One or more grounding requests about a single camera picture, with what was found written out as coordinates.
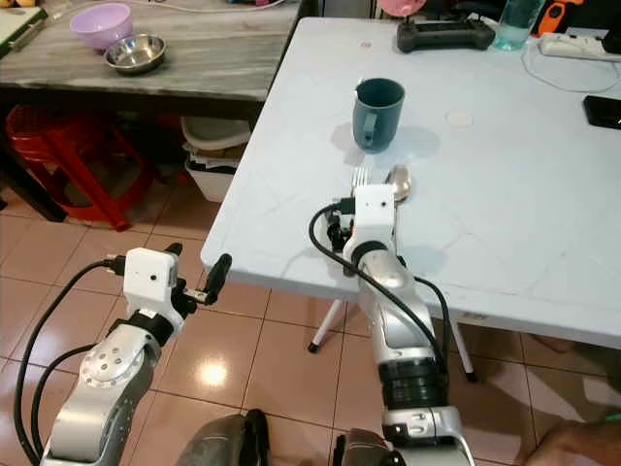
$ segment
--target power strip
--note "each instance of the power strip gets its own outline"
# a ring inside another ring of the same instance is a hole
[[[539,39],[539,51],[543,55],[583,60],[621,61],[621,53],[608,53],[602,39],[595,37],[545,33]]]

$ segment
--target wooden table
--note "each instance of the wooden table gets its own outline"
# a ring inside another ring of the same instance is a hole
[[[123,77],[69,29],[80,4],[96,2],[43,3],[46,27],[21,52],[0,59],[0,102],[246,119],[253,126],[298,18],[316,14],[315,0],[288,0],[263,11],[224,0],[167,0],[192,9],[239,10],[225,14],[131,2],[134,32],[164,39],[166,60],[148,74]]]

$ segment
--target stainless steel bowl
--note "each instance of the stainless steel bowl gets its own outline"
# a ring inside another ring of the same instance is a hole
[[[138,34],[121,39],[106,50],[105,58],[123,75],[139,75],[164,61],[166,43],[157,36]]]

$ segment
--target white laundry basket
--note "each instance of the white laundry basket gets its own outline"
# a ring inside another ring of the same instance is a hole
[[[208,201],[222,202],[242,158],[240,146],[250,138],[248,123],[182,116],[181,129],[189,152],[185,169]]]

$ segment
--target mug handle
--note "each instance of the mug handle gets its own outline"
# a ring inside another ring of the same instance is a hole
[[[362,132],[367,146],[373,145],[373,138],[376,133],[376,123],[377,114],[368,113],[367,116],[365,116],[365,124],[362,127]]]

